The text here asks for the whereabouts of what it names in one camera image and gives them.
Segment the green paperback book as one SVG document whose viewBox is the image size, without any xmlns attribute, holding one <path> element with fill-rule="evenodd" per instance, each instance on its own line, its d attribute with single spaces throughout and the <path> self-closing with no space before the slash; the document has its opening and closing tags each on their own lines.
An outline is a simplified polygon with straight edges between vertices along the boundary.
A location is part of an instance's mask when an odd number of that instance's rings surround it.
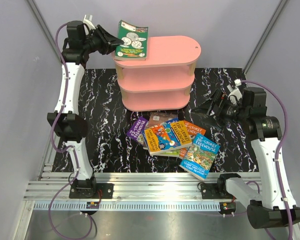
<svg viewBox="0 0 300 240">
<path fill-rule="evenodd" d="M 146 59 L 149 38 L 147 26 L 136 26 L 121 20 L 118 24 L 117 38 L 123 43 L 116 47 L 115 60 L 141 61 Z"/>
</svg>

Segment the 130-storey treehouse orange book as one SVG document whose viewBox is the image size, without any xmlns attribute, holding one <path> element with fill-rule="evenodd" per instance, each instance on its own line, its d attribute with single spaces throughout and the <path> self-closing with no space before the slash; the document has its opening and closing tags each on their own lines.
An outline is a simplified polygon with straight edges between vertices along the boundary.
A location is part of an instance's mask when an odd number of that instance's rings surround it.
<svg viewBox="0 0 300 240">
<path fill-rule="evenodd" d="M 151 156 L 190 147 L 192 144 L 192 139 L 183 120 L 166 126 L 159 124 L 147 128 L 143 130 L 142 135 Z"/>
</svg>

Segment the dark brown paperback book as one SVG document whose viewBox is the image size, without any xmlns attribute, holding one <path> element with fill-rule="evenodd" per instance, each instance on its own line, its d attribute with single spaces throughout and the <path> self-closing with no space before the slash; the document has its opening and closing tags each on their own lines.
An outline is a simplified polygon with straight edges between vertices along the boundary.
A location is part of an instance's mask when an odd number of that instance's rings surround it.
<svg viewBox="0 0 300 240">
<path fill-rule="evenodd" d="M 176 114 L 168 114 L 168 113 L 162 113 L 162 112 L 152 112 L 149 117 L 148 125 L 147 127 L 153 127 L 156 125 L 160 125 L 161 123 L 164 123 L 168 120 L 177 119 L 178 116 Z"/>
</svg>

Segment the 91-storey treehouse blue book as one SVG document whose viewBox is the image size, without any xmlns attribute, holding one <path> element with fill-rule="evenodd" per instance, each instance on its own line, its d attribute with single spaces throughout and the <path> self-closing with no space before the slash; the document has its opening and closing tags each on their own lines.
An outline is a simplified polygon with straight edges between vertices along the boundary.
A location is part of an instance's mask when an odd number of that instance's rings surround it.
<svg viewBox="0 0 300 240">
<path fill-rule="evenodd" d="M 175 122 L 178 122 L 179 119 L 176 117 L 176 118 L 172 118 L 172 119 L 169 119 L 165 122 L 162 123 L 163 126 L 167 126 L 167 125 L 170 125 L 171 123 L 175 123 Z"/>
</svg>

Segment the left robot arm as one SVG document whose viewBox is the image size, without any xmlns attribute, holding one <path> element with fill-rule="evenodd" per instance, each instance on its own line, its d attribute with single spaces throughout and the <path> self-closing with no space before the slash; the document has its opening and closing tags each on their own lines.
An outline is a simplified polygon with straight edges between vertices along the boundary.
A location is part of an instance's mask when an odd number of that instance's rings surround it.
<svg viewBox="0 0 300 240">
<path fill-rule="evenodd" d="M 109 55 L 123 41 L 108 33 L 101 25 L 94 25 L 89 17 L 62 25 L 67 37 L 58 47 L 62 80 L 57 104 L 47 114 L 51 126 L 50 141 L 58 153 L 67 152 L 73 165 L 73 178 L 69 179 L 71 199 L 110 199 L 113 185 L 97 183 L 90 164 L 86 136 L 88 123 L 79 115 L 80 86 L 90 54 Z"/>
</svg>

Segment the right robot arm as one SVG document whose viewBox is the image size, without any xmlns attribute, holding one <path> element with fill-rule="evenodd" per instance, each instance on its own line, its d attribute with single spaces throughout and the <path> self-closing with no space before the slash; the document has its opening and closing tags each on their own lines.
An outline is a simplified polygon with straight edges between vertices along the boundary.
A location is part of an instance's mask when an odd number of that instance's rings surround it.
<svg viewBox="0 0 300 240">
<path fill-rule="evenodd" d="M 267 93 L 263 88 L 244 87 L 239 92 L 240 100 L 216 90 L 193 112 L 214 127 L 221 127 L 226 121 L 241 125 L 258 162 L 262 192 L 255 192 L 237 173 L 221 174 L 216 192 L 223 199 L 233 196 L 239 200 L 254 229 L 291 228 L 300 222 L 300 207 L 290 191 L 285 171 L 279 120 L 267 115 Z"/>
</svg>

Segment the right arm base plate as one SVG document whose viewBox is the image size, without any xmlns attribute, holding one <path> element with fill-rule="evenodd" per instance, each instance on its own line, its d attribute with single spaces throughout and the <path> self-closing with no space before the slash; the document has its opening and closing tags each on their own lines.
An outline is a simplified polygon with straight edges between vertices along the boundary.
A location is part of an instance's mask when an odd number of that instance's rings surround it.
<svg viewBox="0 0 300 240">
<path fill-rule="evenodd" d="M 229 193 L 223 192 L 219 189 L 216 183 L 205 183 L 200 181 L 197 184 L 197 189 L 201 194 L 203 200 L 235 200 L 236 198 Z"/>
</svg>

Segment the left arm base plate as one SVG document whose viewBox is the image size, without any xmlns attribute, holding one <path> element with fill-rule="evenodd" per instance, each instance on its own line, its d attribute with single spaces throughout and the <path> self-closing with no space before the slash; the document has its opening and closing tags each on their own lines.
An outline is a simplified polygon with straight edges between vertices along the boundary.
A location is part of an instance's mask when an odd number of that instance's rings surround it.
<svg viewBox="0 0 300 240">
<path fill-rule="evenodd" d="M 69 192 L 70 199 L 99 199 L 110 200 L 114 193 L 113 183 L 97 183 L 90 188 L 75 188 L 72 186 Z"/>
</svg>

